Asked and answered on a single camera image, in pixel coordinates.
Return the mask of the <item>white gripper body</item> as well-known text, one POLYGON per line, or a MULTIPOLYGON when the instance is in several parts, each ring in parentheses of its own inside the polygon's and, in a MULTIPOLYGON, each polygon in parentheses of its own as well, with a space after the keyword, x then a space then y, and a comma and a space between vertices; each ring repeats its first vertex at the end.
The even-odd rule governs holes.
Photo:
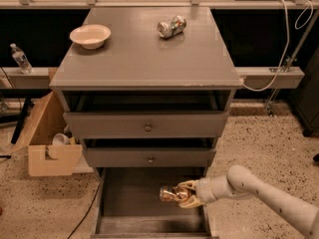
POLYGON ((212 182, 210 178, 202 178, 196 183, 196 196, 204 204, 212 203, 217 200, 213 193, 212 182))

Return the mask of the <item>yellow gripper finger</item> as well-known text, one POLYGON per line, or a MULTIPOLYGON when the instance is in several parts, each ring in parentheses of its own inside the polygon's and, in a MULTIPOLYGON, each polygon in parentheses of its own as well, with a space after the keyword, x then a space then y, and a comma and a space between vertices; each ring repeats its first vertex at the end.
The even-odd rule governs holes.
POLYGON ((188 180, 188 181, 184 181, 184 182, 179 183, 177 185, 177 187, 182 189, 182 190, 196 191, 196 185, 197 185, 196 180, 188 180))
POLYGON ((193 195, 189 199, 181 202, 179 206, 181 208, 196 208, 204 204, 197 196, 193 195))

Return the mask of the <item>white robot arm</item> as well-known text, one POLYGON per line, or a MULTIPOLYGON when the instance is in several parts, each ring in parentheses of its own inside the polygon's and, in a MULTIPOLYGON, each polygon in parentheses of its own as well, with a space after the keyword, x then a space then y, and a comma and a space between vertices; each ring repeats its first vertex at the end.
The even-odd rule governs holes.
POLYGON ((218 177, 205 177, 178 184, 193 195, 180 206, 193 208, 219 199, 243 199, 252 195, 261 200, 307 239, 319 239, 319 208, 263 182, 248 168, 231 166, 218 177))

